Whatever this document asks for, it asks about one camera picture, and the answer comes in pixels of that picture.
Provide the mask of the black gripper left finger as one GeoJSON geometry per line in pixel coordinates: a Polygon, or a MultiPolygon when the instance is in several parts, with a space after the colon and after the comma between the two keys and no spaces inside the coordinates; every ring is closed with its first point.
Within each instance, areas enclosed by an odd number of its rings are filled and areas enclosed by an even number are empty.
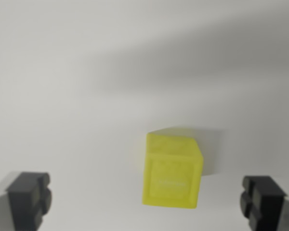
{"type": "Polygon", "coordinates": [[[12,171],[0,181],[0,231],[37,231],[52,204],[47,172],[12,171]]]}

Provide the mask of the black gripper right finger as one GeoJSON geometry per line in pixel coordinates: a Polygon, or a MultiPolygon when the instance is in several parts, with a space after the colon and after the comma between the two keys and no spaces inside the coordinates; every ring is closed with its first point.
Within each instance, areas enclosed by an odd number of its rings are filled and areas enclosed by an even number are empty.
{"type": "Polygon", "coordinates": [[[252,231],[289,231],[289,179],[244,176],[242,215],[252,231]]]}

